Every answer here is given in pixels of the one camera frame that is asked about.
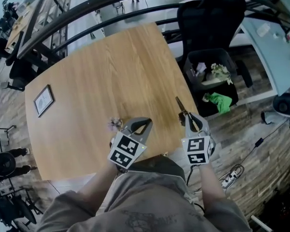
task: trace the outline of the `wooden table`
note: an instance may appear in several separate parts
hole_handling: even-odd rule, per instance
[[[9,37],[9,40],[8,40],[8,43],[6,44],[6,47],[5,48],[10,48],[12,49],[12,44],[13,43],[16,43],[18,41],[18,37],[19,37],[19,33],[21,31],[24,31],[25,28],[27,27],[27,24],[29,23],[29,20],[31,18],[31,15],[34,11],[34,8],[35,6],[37,5],[39,0],[35,0],[32,4],[30,4],[24,11],[23,13],[21,13],[19,15],[20,16],[24,16],[26,14],[26,12],[29,12],[25,17],[23,17],[18,25],[17,25],[17,28],[15,29],[13,27],[12,31],[11,31],[11,34],[10,34],[10,37]]]
[[[33,101],[49,84],[55,102],[38,118]],[[26,86],[33,154],[43,180],[98,171],[114,136],[110,117],[145,116],[153,128],[139,160],[181,146],[184,128],[175,97],[197,109],[155,23],[131,28],[76,50]]]

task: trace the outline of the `wooden floor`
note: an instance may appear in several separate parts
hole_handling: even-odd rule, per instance
[[[243,60],[252,75],[253,88],[247,89],[241,77],[236,78],[239,96],[257,94],[270,89],[257,54],[252,48],[230,51],[234,60]],[[208,118],[212,135],[217,147],[212,156],[212,162],[218,177],[227,173],[232,166],[241,162],[252,150],[254,144],[262,137],[273,132],[277,125],[265,125],[260,114],[271,110],[273,99],[266,99],[249,105],[234,106],[231,112]],[[0,127],[16,125],[17,129],[10,133],[10,148],[30,147],[26,123],[25,94],[14,90],[0,90]],[[188,176],[190,167],[184,163],[183,155],[176,151],[170,156],[185,170]],[[17,159],[18,164],[35,165],[33,155]],[[290,182],[290,130],[286,123],[275,133],[265,139],[263,144],[244,161],[245,172],[227,190],[227,195],[234,199],[247,218],[262,211],[263,201],[268,200],[276,187],[285,188]],[[16,186],[32,186],[41,200],[38,207],[45,210],[57,191],[47,181],[41,181],[38,171],[12,179]],[[200,177],[196,169],[192,174],[189,189],[200,187]],[[7,189],[6,182],[1,184]],[[200,193],[193,195],[195,201],[202,204]]]

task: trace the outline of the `white desk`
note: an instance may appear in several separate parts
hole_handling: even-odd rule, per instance
[[[261,38],[257,34],[257,29],[265,22],[269,23],[271,29]],[[283,41],[285,33],[282,27],[273,22],[244,18],[241,29],[256,50],[271,82],[272,90],[240,100],[237,104],[254,102],[277,94],[282,95],[290,88],[290,44]],[[278,39],[273,37],[274,33],[279,35]]]

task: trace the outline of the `floor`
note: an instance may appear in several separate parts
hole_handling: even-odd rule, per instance
[[[245,97],[248,93],[262,92],[269,88],[269,80],[265,74],[257,54],[252,48],[230,51],[234,60],[242,59],[252,75],[253,88],[247,89],[239,77],[235,85],[239,95]],[[271,110],[272,99],[266,99],[232,107],[231,112],[208,118],[213,137],[217,143],[212,156],[213,166],[217,176],[227,173],[230,168],[239,163],[253,148],[260,138],[265,138],[277,128],[277,125],[265,125],[261,121],[261,111]],[[25,94],[15,90],[0,90],[0,127],[16,125],[10,132],[10,145],[5,150],[17,147],[30,148],[29,134],[26,122]],[[183,167],[186,177],[189,166],[184,164],[184,155],[178,150],[169,156]],[[18,165],[31,164],[35,166],[32,154],[17,159]],[[258,147],[243,163],[245,172],[228,190],[227,195],[234,199],[243,210],[247,218],[252,214],[258,215],[262,210],[262,203],[268,200],[273,190],[286,187],[290,182],[290,130],[283,125],[264,143]],[[39,197],[37,206],[45,210],[51,201],[59,194],[68,190],[79,190],[94,174],[80,178],[62,181],[42,181],[38,170],[12,179],[16,187],[33,187],[33,197]],[[189,182],[189,189],[200,187],[198,170],[195,170]],[[8,192],[6,181],[0,184],[3,191]],[[202,204],[200,193],[192,195],[194,200]],[[107,203],[105,200],[100,212]]]
[[[134,0],[134,3],[132,3],[132,0],[123,0],[122,3],[125,7],[125,13],[127,14],[132,11],[146,9],[147,7],[179,3],[180,1],[182,0],[139,0],[139,2],[136,2],[136,0]],[[119,9],[117,13],[116,9],[112,5],[101,8],[100,11],[102,21],[109,20],[122,14],[121,9]],[[135,27],[137,25],[166,19],[164,17],[165,15],[163,11],[156,11],[148,14],[138,15],[104,27],[104,33],[105,36],[109,36],[111,34],[117,33],[127,28]]]

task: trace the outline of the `picture frame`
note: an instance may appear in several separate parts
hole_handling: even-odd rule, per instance
[[[54,101],[50,85],[46,85],[33,101],[38,117],[40,117]]]

